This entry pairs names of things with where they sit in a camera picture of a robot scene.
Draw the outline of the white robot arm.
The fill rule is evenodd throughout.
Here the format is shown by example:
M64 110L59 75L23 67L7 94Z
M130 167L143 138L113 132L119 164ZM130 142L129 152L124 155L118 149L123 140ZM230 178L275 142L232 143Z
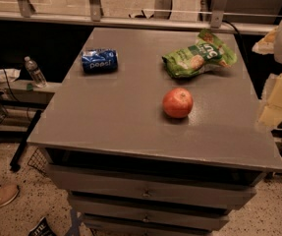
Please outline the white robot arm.
M282 64L282 20L253 46L252 51L261 55L272 54L275 61ZM282 122L282 73L266 80L258 122L270 128L276 128Z

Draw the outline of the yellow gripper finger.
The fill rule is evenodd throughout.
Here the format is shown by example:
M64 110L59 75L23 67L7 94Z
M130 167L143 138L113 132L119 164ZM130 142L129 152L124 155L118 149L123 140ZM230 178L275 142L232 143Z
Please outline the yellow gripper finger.
M271 74L263 87L258 122L276 128L282 122L282 73Z
M277 29L273 29L260 41L256 42L252 48L252 52L261 55L273 54L276 32Z

